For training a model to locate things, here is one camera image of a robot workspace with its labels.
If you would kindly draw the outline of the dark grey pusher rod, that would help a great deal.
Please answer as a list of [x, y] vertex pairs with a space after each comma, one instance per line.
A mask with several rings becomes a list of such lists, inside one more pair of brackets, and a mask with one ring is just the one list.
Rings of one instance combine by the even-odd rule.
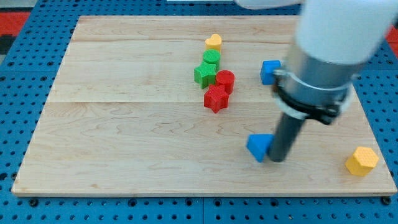
[[274, 139], [267, 152], [270, 160], [282, 162], [286, 159], [304, 123], [304, 119], [297, 119], [286, 113], [282, 114], [274, 133]]

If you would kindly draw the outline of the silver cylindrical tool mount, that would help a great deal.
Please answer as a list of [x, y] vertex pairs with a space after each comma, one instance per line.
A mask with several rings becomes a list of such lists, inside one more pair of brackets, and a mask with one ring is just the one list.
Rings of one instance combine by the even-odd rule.
[[280, 109], [299, 120], [331, 124], [347, 110], [352, 99], [352, 79], [363, 63], [326, 62], [292, 44], [280, 68], [274, 70], [273, 92]]

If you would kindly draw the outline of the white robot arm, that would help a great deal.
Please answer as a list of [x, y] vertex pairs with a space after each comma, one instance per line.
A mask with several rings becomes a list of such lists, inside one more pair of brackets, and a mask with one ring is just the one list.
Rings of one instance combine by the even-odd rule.
[[282, 117], [267, 155], [287, 157], [305, 120], [331, 124], [351, 99], [351, 82], [397, 19], [396, 0], [302, 1], [292, 44], [273, 71]]

